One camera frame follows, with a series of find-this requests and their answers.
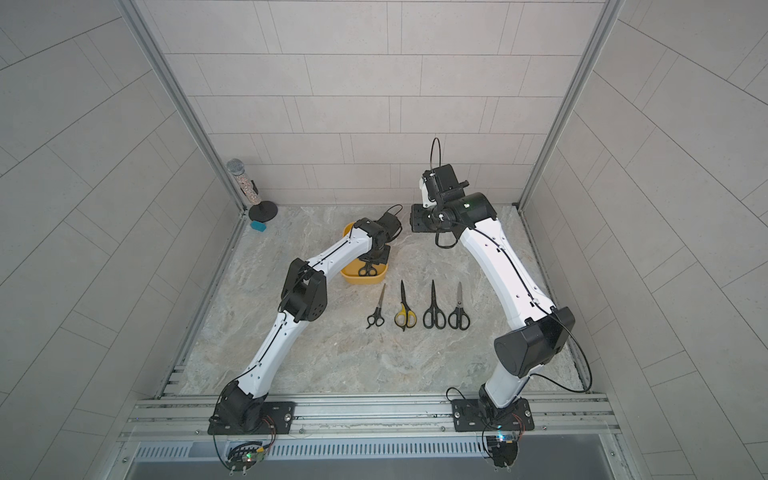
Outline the yellow plastic storage box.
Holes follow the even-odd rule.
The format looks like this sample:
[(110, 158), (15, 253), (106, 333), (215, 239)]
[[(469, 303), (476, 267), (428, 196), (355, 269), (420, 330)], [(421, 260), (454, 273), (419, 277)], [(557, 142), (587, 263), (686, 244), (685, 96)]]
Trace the yellow plastic storage box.
[[(375, 221), (365, 219), (348, 224), (343, 234), (348, 236), (354, 227), (361, 227), (365, 231), (371, 230), (375, 235), (378, 235), (382, 230), (382, 227), (378, 226)], [(387, 271), (391, 247), (386, 243), (381, 244), (378, 249), (374, 247), (342, 269), (342, 276), (348, 283), (371, 285), (383, 280)]]

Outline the small black scissors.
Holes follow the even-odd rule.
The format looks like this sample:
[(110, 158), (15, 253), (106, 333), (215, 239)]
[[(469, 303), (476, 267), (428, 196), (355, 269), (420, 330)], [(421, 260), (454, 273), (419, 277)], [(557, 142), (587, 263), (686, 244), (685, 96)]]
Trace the small black scissors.
[(386, 292), (386, 285), (382, 286), (377, 305), (371, 315), (367, 317), (367, 327), (381, 327), (385, 323), (385, 319), (382, 315), (383, 300)]

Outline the yellow black handled scissors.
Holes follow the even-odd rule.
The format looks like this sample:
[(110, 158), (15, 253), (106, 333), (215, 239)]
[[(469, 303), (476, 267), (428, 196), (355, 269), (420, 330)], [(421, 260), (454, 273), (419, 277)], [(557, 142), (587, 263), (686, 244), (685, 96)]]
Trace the yellow black handled scissors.
[(407, 302), (404, 282), (400, 282), (400, 311), (394, 316), (394, 322), (402, 331), (416, 326), (418, 318)]

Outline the all black scissors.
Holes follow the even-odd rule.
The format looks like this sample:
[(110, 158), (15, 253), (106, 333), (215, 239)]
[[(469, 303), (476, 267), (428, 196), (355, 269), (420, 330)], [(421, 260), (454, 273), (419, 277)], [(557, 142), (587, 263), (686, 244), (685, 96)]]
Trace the all black scissors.
[(426, 329), (437, 328), (442, 330), (447, 326), (446, 315), (437, 304), (434, 280), (431, 281), (430, 304), (422, 316), (422, 323)]

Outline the silver blade black scissors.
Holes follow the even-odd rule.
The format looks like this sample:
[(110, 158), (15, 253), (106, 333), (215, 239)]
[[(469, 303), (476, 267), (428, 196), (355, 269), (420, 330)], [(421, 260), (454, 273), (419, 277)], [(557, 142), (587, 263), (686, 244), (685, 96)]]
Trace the silver blade black scissors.
[(471, 320), (464, 310), (462, 283), (458, 284), (457, 304), (454, 310), (448, 315), (447, 323), (452, 329), (461, 331), (467, 330), (471, 325)]

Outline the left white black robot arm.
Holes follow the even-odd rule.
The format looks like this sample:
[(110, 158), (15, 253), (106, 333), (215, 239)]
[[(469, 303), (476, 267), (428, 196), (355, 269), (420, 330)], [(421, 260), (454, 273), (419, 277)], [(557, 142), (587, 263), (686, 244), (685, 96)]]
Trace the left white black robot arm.
[(210, 435), (253, 434), (266, 415), (271, 384), (299, 335), (328, 305), (328, 281), (360, 256), (378, 260), (402, 231), (396, 215), (362, 218), (322, 253), (294, 259), (288, 269), (275, 322), (246, 370), (222, 389), (209, 419)]

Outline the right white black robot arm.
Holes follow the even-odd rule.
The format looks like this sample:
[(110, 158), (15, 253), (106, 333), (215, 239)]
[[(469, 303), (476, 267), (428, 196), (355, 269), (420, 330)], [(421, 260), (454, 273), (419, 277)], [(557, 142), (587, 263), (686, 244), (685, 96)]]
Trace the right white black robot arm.
[(411, 208), (415, 233), (451, 233), (478, 262), (495, 291), (511, 331), (494, 340), (498, 364), (479, 390), (480, 416), (501, 419), (532, 375), (560, 353), (575, 317), (542, 292), (513, 251), (498, 215), (482, 193), (466, 194), (451, 165), (426, 170), (422, 203)]

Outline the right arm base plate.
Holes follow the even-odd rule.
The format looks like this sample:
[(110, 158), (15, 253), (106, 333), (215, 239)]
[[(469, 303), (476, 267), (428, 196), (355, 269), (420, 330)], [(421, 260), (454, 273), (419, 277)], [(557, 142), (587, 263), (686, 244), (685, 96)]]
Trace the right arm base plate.
[(471, 398), (452, 399), (450, 404), (456, 432), (528, 432), (535, 429), (529, 403), (524, 398), (504, 409), (497, 409), (493, 404), (485, 406), (479, 399)]

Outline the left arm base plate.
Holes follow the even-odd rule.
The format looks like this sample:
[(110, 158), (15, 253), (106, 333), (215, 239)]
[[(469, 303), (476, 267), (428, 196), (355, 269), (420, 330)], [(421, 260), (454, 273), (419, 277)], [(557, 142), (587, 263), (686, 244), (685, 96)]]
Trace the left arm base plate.
[(221, 402), (209, 418), (209, 435), (287, 434), (293, 422), (294, 402)]

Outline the aluminium front rail frame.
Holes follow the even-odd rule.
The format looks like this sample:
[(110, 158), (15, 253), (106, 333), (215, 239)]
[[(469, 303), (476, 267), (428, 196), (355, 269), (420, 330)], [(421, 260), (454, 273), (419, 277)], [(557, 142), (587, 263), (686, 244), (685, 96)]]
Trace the aluminium front rail frame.
[[(294, 402), (290, 432), (280, 440), (491, 435), (456, 432), (449, 394), (272, 395), (267, 402)], [(535, 424), (529, 435), (607, 434), (620, 430), (603, 394), (526, 393)], [(207, 440), (213, 396), (169, 396), (136, 403), (121, 428), (125, 441)]]

